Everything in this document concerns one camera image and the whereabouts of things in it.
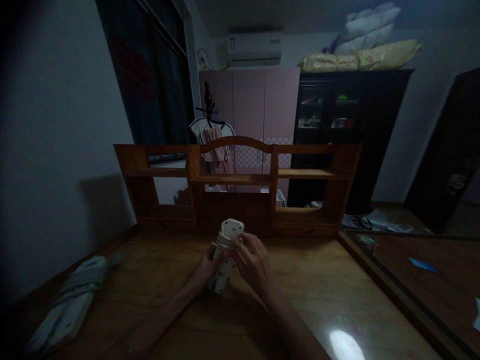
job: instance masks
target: glass cabinet door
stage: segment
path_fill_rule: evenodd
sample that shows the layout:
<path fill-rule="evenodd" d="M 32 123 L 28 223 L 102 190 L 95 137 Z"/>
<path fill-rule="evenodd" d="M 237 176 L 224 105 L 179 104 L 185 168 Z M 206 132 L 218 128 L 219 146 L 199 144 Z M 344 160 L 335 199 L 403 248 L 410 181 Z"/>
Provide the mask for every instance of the glass cabinet door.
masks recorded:
<path fill-rule="evenodd" d="M 296 144 L 321 144 L 321 129 L 324 126 L 324 108 L 327 101 L 328 86 L 300 85 L 298 104 L 298 123 L 295 129 Z M 318 155 L 296 154 L 292 157 L 294 167 L 312 167 L 318 163 Z"/>
<path fill-rule="evenodd" d="M 338 82 L 334 91 L 334 106 L 331 121 L 322 128 L 328 144 L 355 143 L 359 133 L 359 108 L 361 105 L 361 87 Z"/>

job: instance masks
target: hand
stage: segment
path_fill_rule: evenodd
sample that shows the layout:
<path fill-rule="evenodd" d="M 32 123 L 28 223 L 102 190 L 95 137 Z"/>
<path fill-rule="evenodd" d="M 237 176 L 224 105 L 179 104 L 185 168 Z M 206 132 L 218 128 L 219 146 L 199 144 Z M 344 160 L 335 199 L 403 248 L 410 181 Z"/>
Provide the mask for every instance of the hand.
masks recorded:
<path fill-rule="evenodd" d="M 207 281 L 215 275 L 219 266 L 228 257 L 228 254 L 224 251 L 213 260 L 215 249 L 215 246 L 211 245 L 201 256 L 200 261 L 191 276 L 191 279 L 197 285 L 204 286 Z"/>
<path fill-rule="evenodd" d="M 241 277 L 265 301 L 265 297 L 277 287 L 270 268 L 269 253 L 255 235 L 244 232 L 240 236 L 250 246 L 251 251 L 232 236 L 230 239 L 238 252 L 232 252 L 229 256 L 235 259 Z"/>

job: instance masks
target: window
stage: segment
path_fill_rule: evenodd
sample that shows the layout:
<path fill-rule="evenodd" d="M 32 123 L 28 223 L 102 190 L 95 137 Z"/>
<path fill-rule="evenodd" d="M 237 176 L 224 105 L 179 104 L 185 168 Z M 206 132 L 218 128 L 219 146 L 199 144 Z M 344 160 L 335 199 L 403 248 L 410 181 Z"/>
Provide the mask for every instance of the window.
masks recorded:
<path fill-rule="evenodd" d="M 195 142 L 184 22 L 171 0 L 97 0 L 97 7 L 135 144 Z"/>

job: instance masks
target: pink wardrobe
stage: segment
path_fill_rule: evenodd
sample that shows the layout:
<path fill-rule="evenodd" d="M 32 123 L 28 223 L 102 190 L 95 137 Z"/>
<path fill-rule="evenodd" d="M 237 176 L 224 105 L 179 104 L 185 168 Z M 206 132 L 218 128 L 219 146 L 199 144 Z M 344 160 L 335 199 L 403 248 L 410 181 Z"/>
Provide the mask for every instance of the pink wardrobe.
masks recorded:
<path fill-rule="evenodd" d="M 200 72 L 201 98 L 205 81 L 218 115 L 233 126 L 238 136 L 266 144 L 293 144 L 300 68 L 226 70 Z M 236 146 L 234 168 L 237 174 L 268 174 L 270 156 L 251 147 Z M 278 156 L 279 168 L 290 168 L 291 155 Z M 278 179 L 285 199 L 289 180 Z M 239 193 L 260 192 L 260 186 L 236 186 Z"/>

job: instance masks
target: wooden desk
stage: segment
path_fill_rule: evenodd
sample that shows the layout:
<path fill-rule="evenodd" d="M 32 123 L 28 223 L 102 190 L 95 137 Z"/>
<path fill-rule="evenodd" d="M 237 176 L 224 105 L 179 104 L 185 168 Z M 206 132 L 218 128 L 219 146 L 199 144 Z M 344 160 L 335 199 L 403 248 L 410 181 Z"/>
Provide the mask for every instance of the wooden desk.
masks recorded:
<path fill-rule="evenodd" d="M 140 232 L 111 251 L 109 271 L 77 338 L 49 359 L 94 359 L 171 296 L 211 236 Z M 352 336 L 365 359 L 439 359 L 335 239 L 267 239 L 277 282 L 332 359 L 332 331 Z M 286 359 L 276 328 L 234 269 L 221 295 L 204 293 L 173 324 L 151 359 Z"/>

